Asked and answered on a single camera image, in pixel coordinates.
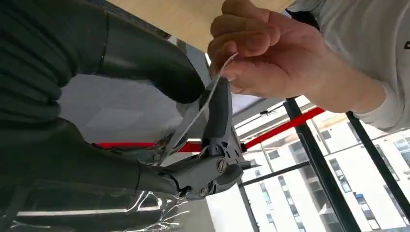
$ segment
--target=building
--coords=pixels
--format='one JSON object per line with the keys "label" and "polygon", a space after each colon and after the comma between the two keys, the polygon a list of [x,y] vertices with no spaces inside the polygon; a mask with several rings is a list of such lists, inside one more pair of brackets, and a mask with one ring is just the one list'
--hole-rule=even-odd
{"label": "building", "polygon": [[[306,100],[298,103],[302,110],[312,106]],[[255,116],[236,126],[242,141],[288,120],[283,107],[274,106],[269,111],[267,116]],[[307,123],[360,229],[410,232],[409,220],[345,114],[325,112]],[[364,127],[410,199],[410,130],[388,134],[368,125]],[[295,130],[289,129],[251,148],[244,157],[260,167],[245,171],[243,181],[307,161],[302,143]],[[245,186],[245,190],[261,232],[342,231],[310,165]]]}

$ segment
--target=fingernail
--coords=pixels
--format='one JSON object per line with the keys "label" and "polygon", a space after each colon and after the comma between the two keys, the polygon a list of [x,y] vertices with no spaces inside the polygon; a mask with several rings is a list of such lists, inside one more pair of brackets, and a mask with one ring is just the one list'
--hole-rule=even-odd
{"label": "fingernail", "polygon": [[264,41],[264,36],[261,34],[252,35],[250,38],[246,39],[246,46],[250,50],[259,50]]}
{"label": "fingernail", "polygon": [[241,91],[243,91],[243,88],[239,88],[239,87],[235,87],[235,86],[231,85],[231,92],[232,93],[239,93]]}
{"label": "fingernail", "polygon": [[229,82],[234,81],[236,79],[236,75],[233,73],[223,74],[223,77],[225,77],[225,79],[227,79]]}

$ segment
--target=wooden ceiling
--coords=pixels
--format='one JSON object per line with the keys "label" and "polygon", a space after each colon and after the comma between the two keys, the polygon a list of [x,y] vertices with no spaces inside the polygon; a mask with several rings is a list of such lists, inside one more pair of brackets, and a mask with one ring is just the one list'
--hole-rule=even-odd
{"label": "wooden ceiling", "polygon": [[[224,0],[109,0],[140,19],[206,52],[212,40],[209,28],[221,14]],[[261,8],[277,12],[294,0],[252,0]]]}

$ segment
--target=finger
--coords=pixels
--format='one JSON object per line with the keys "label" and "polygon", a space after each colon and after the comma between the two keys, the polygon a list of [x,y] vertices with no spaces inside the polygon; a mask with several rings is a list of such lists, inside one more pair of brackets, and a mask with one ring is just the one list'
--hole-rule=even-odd
{"label": "finger", "polygon": [[239,31],[257,31],[264,30],[271,37],[271,41],[275,41],[279,36],[279,30],[274,24],[260,22],[255,19],[248,19],[232,14],[224,14],[216,17],[211,24],[211,34],[213,37],[218,37],[223,34]]}
{"label": "finger", "polygon": [[214,39],[208,47],[208,55],[215,63],[214,67],[219,70],[233,53],[237,52],[239,57],[259,56],[269,48],[269,45],[269,36],[266,34],[251,32],[249,35],[249,32],[235,32]]}
{"label": "finger", "polygon": [[211,77],[216,76],[223,64],[229,59],[231,55],[236,53],[237,48],[236,44],[233,41],[228,41],[220,50],[216,51],[213,57],[214,59],[211,58],[211,66],[209,67],[209,71],[211,74]]}
{"label": "finger", "polygon": [[220,53],[225,52],[220,50],[230,41],[235,43],[236,51],[242,57],[259,56],[271,45],[270,36],[264,31],[243,31],[221,35],[212,40],[208,46],[208,55],[211,61],[216,61],[221,55]]}
{"label": "finger", "polygon": [[223,14],[257,19],[263,22],[268,22],[269,12],[269,10],[256,7],[249,0],[226,0],[222,4]]}
{"label": "finger", "polygon": [[283,97],[290,81],[279,66],[252,58],[233,60],[222,76],[230,80],[232,92],[262,97]]}

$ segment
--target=person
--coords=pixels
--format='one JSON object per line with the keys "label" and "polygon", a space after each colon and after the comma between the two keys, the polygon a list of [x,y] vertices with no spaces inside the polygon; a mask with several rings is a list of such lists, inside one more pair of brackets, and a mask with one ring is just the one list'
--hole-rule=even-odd
{"label": "person", "polygon": [[208,46],[215,73],[233,93],[263,98],[305,95],[335,113],[352,111],[383,131],[410,126],[410,1],[297,0],[320,32],[249,0],[226,0]]}

